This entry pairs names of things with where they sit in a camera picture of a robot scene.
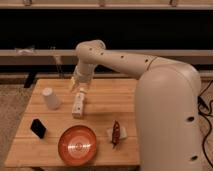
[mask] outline white cup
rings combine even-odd
[[[53,89],[50,87],[43,89],[42,96],[44,98],[46,106],[51,110],[55,110],[61,105],[61,101],[58,99],[58,97],[53,92]]]

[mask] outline wooden table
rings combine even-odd
[[[69,92],[70,80],[38,80],[32,97],[24,112],[22,121],[5,161],[6,167],[65,166],[58,155],[58,141],[62,133],[71,126],[83,124],[90,127],[97,136],[98,150],[88,165],[131,166],[139,165],[139,153],[134,116],[133,79],[94,79],[86,95],[84,119],[72,117],[74,92]],[[49,110],[41,95],[45,87],[52,87],[61,99],[58,110]],[[33,119],[40,119],[47,128],[43,140],[31,132]],[[116,149],[112,148],[106,130],[118,120],[127,130],[128,138],[122,140]]]

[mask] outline red object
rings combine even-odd
[[[118,123],[118,121],[115,121],[112,132],[113,148],[115,148],[115,146],[119,143],[119,139],[120,139],[120,124]]]
[[[68,165],[80,166],[93,158],[97,149],[95,133],[83,125],[67,129],[58,143],[61,159]]]

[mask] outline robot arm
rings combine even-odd
[[[90,82],[98,64],[138,79],[135,117],[143,171],[202,171],[197,96],[201,81],[189,64],[112,52],[102,41],[80,43],[76,82]]]
[[[100,40],[78,44],[76,52],[79,62],[74,71],[75,81],[90,82],[98,64],[136,79],[139,79],[147,70],[159,66],[170,66],[190,82],[196,96],[200,92],[200,76],[189,64],[157,56],[114,52],[105,49],[105,44]]]

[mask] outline floor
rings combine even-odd
[[[203,82],[202,86],[205,87],[208,82]],[[13,137],[15,136],[17,127],[22,118],[22,113],[30,99],[34,85],[31,88],[23,88],[23,81],[15,80],[11,81],[2,79],[0,77],[0,171],[32,171],[30,168],[5,168],[3,166],[4,160],[6,159]],[[213,85],[203,95],[203,98],[208,101],[213,99]],[[208,129],[206,122],[200,118],[200,128],[204,135]],[[213,133],[207,142],[207,151],[210,159],[213,161]],[[203,167],[204,171],[212,171],[213,169],[207,164],[203,156]],[[68,168],[45,168],[47,171],[66,171]],[[110,171],[115,170],[113,167],[99,167],[99,168],[75,168],[73,171]],[[119,167],[116,168],[118,171],[133,171],[134,167]]]

